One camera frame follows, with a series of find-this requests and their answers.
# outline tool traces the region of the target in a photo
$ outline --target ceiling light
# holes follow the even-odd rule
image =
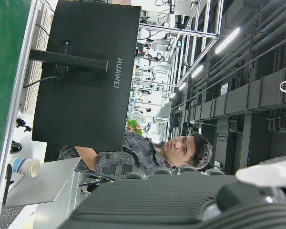
[[[184,82],[183,84],[181,84],[180,87],[178,88],[178,90],[181,91],[182,89],[184,89],[185,86],[186,86],[186,82]]]
[[[218,54],[221,52],[222,49],[224,49],[231,41],[237,36],[240,29],[239,27],[236,28],[216,49],[215,54]]]
[[[200,73],[200,71],[204,68],[203,65],[200,65],[192,74],[192,78],[194,78],[195,76],[198,75],[198,73]]]
[[[171,93],[171,95],[167,98],[167,99],[172,99],[172,98],[174,98],[175,97],[175,95],[176,95],[176,93],[174,92],[174,93]]]

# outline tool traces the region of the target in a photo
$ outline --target green plant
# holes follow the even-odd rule
[[[138,133],[138,134],[140,134],[140,135],[142,135],[142,130],[141,129],[137,129],[137,121],[136,120],[130,120],[130,119],[127,119],[127,123],[129,124],[129,127],[130,128],[134,128],[135,129],[135,131]]]

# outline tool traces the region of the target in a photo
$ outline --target paper cup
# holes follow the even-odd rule
[[[39,172],[40,161],[38,159],[16,158],[11,165],[14,173],[35,177]]]

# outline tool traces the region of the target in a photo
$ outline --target black device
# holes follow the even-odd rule
[[[33,140],[122,149],[140,10],[58,1],[47,52],[30,54],[58,77],[40,83]]]

